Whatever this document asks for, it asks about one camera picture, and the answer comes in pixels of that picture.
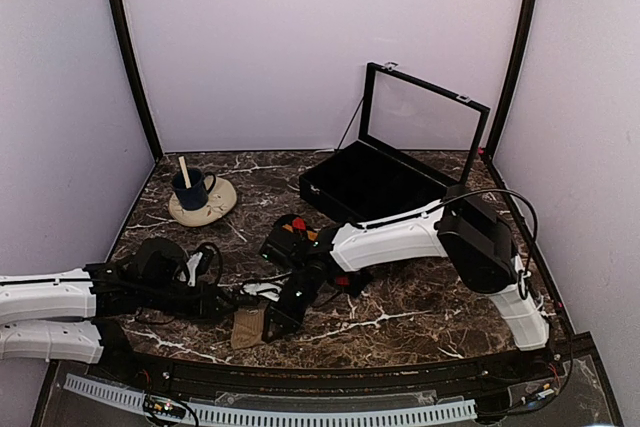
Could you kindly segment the black argyle sock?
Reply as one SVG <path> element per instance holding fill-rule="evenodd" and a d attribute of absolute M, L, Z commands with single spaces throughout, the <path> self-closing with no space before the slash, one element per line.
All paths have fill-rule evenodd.
<path fill-rule="evenodd" d="M 339 226 L 313 229 L 303 218 L 287 214 L 274 224 L 282 242 L 283 263 L 291 269 L 315 267 L 325 282 L 336 290 L 357 298 L 373 280 L 368 271 L 347 272 L 331 255 Z"/>

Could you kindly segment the tan brown sock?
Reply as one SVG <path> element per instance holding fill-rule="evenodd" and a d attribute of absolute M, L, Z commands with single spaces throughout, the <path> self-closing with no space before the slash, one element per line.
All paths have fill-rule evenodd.
<path fill-rule="evenodd" d="M 265 305 L 242 307 L 234 313 L 231 348 L 247 349 L 264 343 Z"/>

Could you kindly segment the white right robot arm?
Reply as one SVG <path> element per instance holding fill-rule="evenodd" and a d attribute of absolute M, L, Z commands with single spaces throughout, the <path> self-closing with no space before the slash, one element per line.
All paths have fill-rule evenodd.
<path fill-rule="evenodd" d="M 534 379 L 549 363 L 550 324 L 531 291 L 530 269 L 508 223 L 482 195 L 455 185 L 422 207 L 319 231 L 297 215 L 280 217 L 259 253 L 289 273 L 266 307 L 263 341 L 296 332 L 324 285 L 357 297 L 371 281 L 373 266 L 446 258 L 463 284 L 489 298 L 509 327 L 520 350 L 511 357 L 511 373 L 521 381 Z"/>

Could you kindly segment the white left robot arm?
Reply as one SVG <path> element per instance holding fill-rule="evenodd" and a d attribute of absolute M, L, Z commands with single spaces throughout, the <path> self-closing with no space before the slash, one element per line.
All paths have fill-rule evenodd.
<path fill-rule="evenodd" d="M 61 273 L 1 279 L 1 357 L 99 364 L 120 383 L 141 374 L 120 315 L 150 309 L 171 319 L 217 324 L 238 304 L 205 280 L 223 257 L 212 242 L 192 253 L 162 237 L 132 254 Z"/>

